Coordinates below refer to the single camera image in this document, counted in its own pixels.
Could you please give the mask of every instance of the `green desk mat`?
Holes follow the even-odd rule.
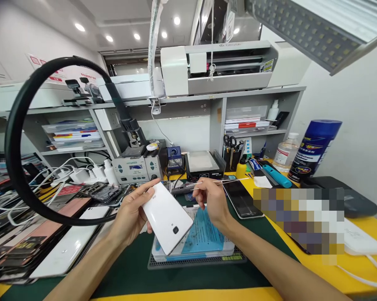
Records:
[[[183,196],[177,200],[182,206],[195,204]],[[294,258],[296,256],[281,239],[266,218],[241,220],[228,202],[230,213],[246,228]],[[148,270],[148,259],[154,240],[153,234],[142,233],[124,250],[98,286],[92,298],[109,296],[183,291],[192,289],[236,289],[271,286],[261,272],[248,261],[231,265],[208,265],[190,268]],[[40,279],[34,284],[12,286],[0,301],[43,300],[62,280],[62,277]]]

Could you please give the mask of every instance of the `hand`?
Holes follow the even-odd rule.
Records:
[[[195,185],[195,188],[199,189],[194,190],[192,196],[195,197],[202,210],[205,210],[204,202],[207,203],[210,221],[223,233],[232,218],[223,187],[216,185],[210,178],[200,178],[198,182],[202,183]]]
[[[148,221],[142,205],[151,199],[155,193],[152,187],[159,182],[160,179],[154,179],[142,184],[123,199],[109,233],[111,239],[120,240],[120,243],[124,246],[130,245],[136,239],[142,227]],[[152,233],[150,225],[148,225],[148,233]]]

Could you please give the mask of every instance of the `digital display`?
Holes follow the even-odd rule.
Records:
[[[142,165],[130,165],[130,170],[131,169],[142,169]]]

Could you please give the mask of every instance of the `scissors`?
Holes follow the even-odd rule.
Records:
[[[230,152],[230,170],[231,170],[231,165],[233,162],[233,153],[236,151],[236,147],[237,147],[237,139],[234,136],[224,135],[223,141],[226,145],[227,153]]]

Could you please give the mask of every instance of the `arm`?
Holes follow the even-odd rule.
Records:
[[[196,197],[202,209],[207,202],[212,223],[228,237],[261,271],[284,300],[349,300],[328,282],[311,272],[282,251],[260,238],[229,212],[222,186],[216,186],[208,178],[201,178],[195,187]]]
[[[51,300],[89,300],[103,277],[121,252],[137,237],[147,218],[142,205],[154,194],[150,188],[159,183],[155,179],[141,185],[126,196],[122,202],[113,226],[102,239],[81,260],[81,262],[45,298]]]

